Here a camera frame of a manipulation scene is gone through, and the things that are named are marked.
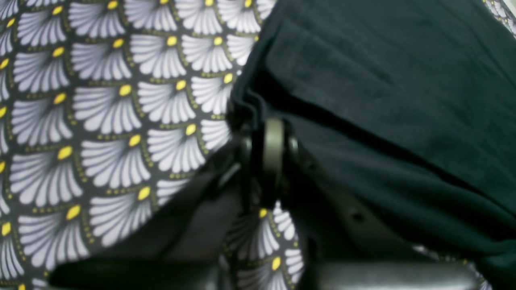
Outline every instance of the patterned fabric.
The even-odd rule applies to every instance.
[[[225,105],[274,4],[0,1],[0,289],[43,289],[173,198],[230,138]],[[238,288],[294,288],[289,213],[241,216],[221,262]]]

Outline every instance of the yellow dot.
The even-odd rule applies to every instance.
[[[224,76],[224,83],[225,84],[228,84],[229,82],[231,82],[233,80],[233,74],[232,73],[229,73],[227,75]]]
[[[192,135],[193,133],[195,133],[196,129],[197,129],[197,127],[195,126],[195,124],[188,125],[188,127],[186,127],[186,135],[187,136]]]
[[[180,80],[176,85],[175,85],[175,89],[176,90],[182,90],[186,87],[186,81],[185,80]]]
[[[123,85],[120,87],[120,90],[118,90],[118,93],[121,96],[126,96],[131,93],[133,89],[131,88],[131,85]]]
[[[139,134],[134,135],[133,137],[131,137],[129,139],[129,146],[134,147],[134,146],[138,145],[140,143],[140,140],[141,140],[141,136]]]
[[[174,46],[178,42],[178,38],[175,36],[171,36],[167,39],[168,46]]]
[[[107,9],[109,10],[113,10],[115,8],[118,7],[118,2],[117,1],[111,1],[107,4]]]
[[[3,226],[2,226],[2,236],[7,236],[9,233],[11,232],[11,223],[10,222],[6,222]]]
[[[274,258],[273,262],[272,262],[272,270],[273,271],[276,271],[281,265],[281,258],[280,257],[276,257]]]
[[[138,200],[146,199],[149,194],[151,194],[151,188],[149,186],[142,188],[138,193]]]
[[[57,15],[59,13],[61,13],[63,11],[63,6],[57,6],[56,8],[54,8],[54,10],[52,10],[52,15]]]
[[[66,100],[66,94],[60,93],[54,98],[54,105],[60,104]]]
[[[9,59],[6,58],[0,63],[0,70],[4,69],[9,64]]]
[[[262,208],[262,209],[260,210],[260,217],[261,217],[261,218],[263,218],[263,217],[265,217],[266,215],[267,215],[267,210],[266,210],[266,209],[264,209],[264,208]]]
[[[64,47],[58,47],[54,50],[54,52],[52,53],[52,56],[53,57],[58,57],[60,56],[61,54],[63,54],[63,52],[65,52],[65,48]]]
[[[66,213],[66,219],[71,220],[72,218],[76,217],[80,213],[80,205],[76,205],[68,210]]]
[[[213,44],[214,44],[214,45],[221,45],[221,44],[222,44],[222,37],[217,36],[217,37],[213,40]]]
[[[59,150],[59,153],[57,153],[57,159],[63,160],[66,157],[70,156],[72,154],[72,147],[66,146],[63,149]]]
[[[124,40],[119,38],[113,42],[113,48],[117,49],[117,48],[121,47],[123,44],[124,44]]]

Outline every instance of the dark green fabric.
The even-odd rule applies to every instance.
[[[283,0],[235,89],[401,232],[516,285],[516,42],[482,3]]]

